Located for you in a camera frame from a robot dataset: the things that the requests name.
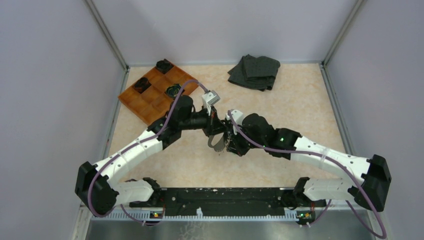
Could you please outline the metal key holder plate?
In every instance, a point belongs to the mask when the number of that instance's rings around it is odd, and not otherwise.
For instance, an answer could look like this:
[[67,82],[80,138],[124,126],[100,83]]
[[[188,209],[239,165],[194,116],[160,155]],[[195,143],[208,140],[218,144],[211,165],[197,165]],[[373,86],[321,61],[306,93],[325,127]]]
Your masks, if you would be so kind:
[[223,152],[230,144],[229,134],[227,132],[210,135],[208,137],[207,146],[215,152]]

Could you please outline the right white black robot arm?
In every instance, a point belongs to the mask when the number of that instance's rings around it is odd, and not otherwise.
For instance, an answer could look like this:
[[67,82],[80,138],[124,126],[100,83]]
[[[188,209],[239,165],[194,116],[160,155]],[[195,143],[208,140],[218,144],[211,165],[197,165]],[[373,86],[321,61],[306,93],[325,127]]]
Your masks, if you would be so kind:
[[232,109],[225,119],[231,125],[231,152],[243,156],[251,149],[261,149],[275,158],[309,164],[338,177],[300,178],[293,192],[297,205],[307,206],[311,201],[326,199],[354,201],[378,213],[385,209],[392,176],[384,157],[360,157],[325,147],[297,131],[273,128],[256,113],[244,116]]

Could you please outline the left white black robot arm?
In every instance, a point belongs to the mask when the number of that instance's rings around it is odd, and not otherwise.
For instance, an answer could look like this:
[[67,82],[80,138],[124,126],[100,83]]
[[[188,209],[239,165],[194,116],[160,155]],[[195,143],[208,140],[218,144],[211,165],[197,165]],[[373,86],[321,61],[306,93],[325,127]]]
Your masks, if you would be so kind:
[[167,116],[154,121],[125,148],[94,164],[86,161],[77,173],[75,194],[96,217],[104,217],[113,208],[132,202],[144,202],[154,207],[160,202],[160,186],[155,180],[120,182],[131,169],[150,156],[177,141],[184,130],[203,130],[212,139],[226,129],[214,107],[220,97],[214,91],[202,95],[202,108],[192,110],[193,100],[188,95],[176,99]]

